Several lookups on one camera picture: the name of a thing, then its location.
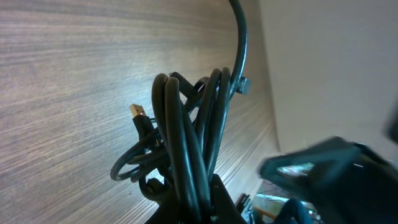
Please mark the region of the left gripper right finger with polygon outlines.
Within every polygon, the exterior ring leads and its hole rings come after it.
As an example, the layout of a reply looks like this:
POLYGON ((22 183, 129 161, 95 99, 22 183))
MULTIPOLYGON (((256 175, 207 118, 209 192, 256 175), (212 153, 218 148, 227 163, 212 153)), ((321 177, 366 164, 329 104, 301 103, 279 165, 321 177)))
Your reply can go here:
POLYGON ((218 175, 213 175, 210 188, 213 204, 211 222, 215 224, 245 224, 246 221, 236 209, 234 202, 218 175))

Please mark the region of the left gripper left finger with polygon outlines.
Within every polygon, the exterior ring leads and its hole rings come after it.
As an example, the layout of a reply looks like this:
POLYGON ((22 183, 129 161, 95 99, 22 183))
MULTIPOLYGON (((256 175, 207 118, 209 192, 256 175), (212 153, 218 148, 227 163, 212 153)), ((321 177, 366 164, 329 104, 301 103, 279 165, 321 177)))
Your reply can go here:
POLYGON ((146 224, 178 224, 182 222, 180 204, 173 185, 168 182, 163 184, 156 178, 143 180, 143 196, 159 205, 146 224))

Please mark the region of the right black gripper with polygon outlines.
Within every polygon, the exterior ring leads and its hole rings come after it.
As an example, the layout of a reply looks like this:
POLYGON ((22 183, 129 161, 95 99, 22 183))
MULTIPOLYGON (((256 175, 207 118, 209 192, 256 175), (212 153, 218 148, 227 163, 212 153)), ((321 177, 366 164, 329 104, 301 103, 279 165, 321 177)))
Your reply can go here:
POLYGON ((397 169, 340 137, 266 159, 262 179, 311 199, 325 223, 397 224, 397 169))

